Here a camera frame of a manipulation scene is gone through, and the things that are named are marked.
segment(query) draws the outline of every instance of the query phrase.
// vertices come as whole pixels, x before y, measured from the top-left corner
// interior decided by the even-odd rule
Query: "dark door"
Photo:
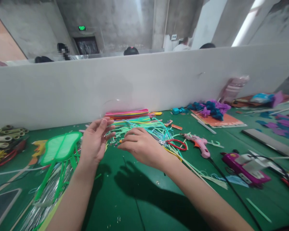
[[[78,51],[81,55],[93,55],[99,53],[95,36],[74,39],[77,44]]]

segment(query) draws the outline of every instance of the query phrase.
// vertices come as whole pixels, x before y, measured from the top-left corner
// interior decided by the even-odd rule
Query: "pink water bottle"
[[[232,103],[249,79],[248,75],[232,78],[222,94],[221,103]]]

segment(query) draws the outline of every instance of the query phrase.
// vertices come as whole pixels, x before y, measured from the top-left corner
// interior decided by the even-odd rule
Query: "person's left hand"
[[[98,165],[104,157],[106,142],[116,133],[105,134],[115,129],[113,120],[104,117],[93,121],[83,134],[83,142],[81,145],[80,162],[86,164]]]

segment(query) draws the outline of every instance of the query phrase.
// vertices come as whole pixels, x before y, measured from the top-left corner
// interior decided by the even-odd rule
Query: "hot glue gun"
[[[195,135],[189,135],[189,134],[182,134],[181,135],[184,136],[185,139],[187,140],[191,140],[194,142],[194,147],[199,147],[201,150],[201,156],[205,159],[210,157],[210,153],[208,151],[208,149],[206,148],[206,144],[208,143],[208,141],[206,139],[202,139],[198,136]]]

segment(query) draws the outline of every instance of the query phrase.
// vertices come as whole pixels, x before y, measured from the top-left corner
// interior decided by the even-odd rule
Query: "exit sign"
[[[78,26],[78,30],[83,31],[83,30],[87,30],[87,28],[85,26]]]

